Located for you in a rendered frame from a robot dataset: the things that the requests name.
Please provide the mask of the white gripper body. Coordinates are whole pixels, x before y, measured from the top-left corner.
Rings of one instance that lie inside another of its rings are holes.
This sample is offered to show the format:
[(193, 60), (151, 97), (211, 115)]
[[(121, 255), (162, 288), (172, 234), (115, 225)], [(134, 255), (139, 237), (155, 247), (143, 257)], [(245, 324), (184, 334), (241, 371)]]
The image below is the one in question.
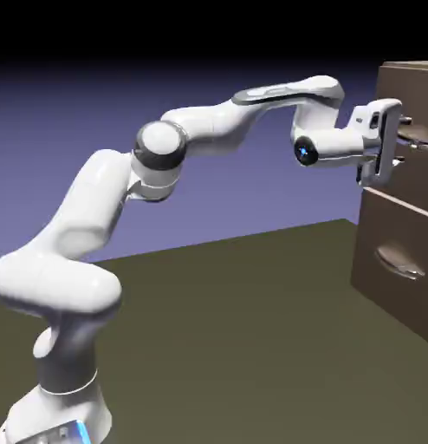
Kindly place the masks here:
[(398, 99), (386, 98), (371, 101), (366, 108), (369, 121), (363, 134), (364, 144), (367, 148), (376, 148), (377, 153), (360, 164), (360, 185), (383, 185), (390, 179), (394, 168), (402, 103)]

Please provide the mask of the brown drawer front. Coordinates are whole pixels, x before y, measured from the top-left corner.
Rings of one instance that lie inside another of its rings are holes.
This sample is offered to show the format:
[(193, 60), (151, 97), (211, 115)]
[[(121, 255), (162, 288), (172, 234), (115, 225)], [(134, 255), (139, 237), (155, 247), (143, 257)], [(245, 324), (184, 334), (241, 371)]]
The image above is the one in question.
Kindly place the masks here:
[[(402, 101), (402, 115), (410, 125), (428, 127), (428, 62), (386, 62), (379, 67), (376, 96)], [(393, 168), (379, 189), (428, 212), (428, 149), (411, 147), (400, 140), (396, 154), (405, 162)]]
[[(409, 280), (386, 270), (374, 256), (397, 243), (425, 271)], [(428, 342), (428, 214), (377, 191), (364, 191), (353, 255), (353, 287)]]

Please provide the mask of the brown wooden cabinet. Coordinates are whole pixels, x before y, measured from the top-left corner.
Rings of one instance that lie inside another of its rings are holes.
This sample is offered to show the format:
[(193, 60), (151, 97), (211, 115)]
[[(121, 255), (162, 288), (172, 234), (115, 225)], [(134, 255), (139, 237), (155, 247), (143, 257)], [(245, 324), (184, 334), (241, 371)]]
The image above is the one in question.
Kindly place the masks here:
[(402, 161), (361, 197), (351, 283), (428, 342), (428, 61), (384, 62), (376, 95), (403, 104)]

